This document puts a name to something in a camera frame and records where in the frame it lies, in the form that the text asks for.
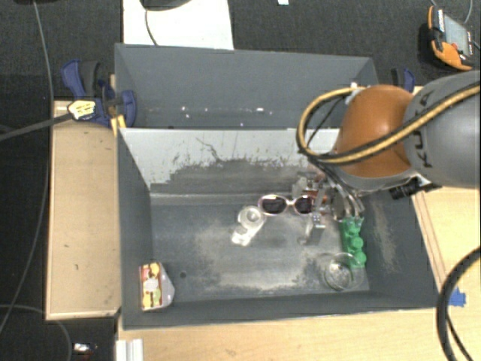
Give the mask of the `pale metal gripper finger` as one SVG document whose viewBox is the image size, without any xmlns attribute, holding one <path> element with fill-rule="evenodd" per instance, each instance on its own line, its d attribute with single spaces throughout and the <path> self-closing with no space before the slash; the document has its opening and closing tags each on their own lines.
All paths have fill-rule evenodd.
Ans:
<svg viewBox="0 0 481 361">
<path fill-rule="evenodd" d="M 322 233 L 325 230 L 325 215 L 322 213 L 314 214 L 312 221 L 313 221 L 313 228 L 312 228 L 311 240 L 313 244 L 318 244 L 322 237 Z"/>
<path fill-rule="evenodd" d="M 304 221 L 304 230 L 300 238 L 298 238 L 299 244 L 308 244 L 313 231 L 313 219 L 311 217 L 307 217 Z"/>
</svg>

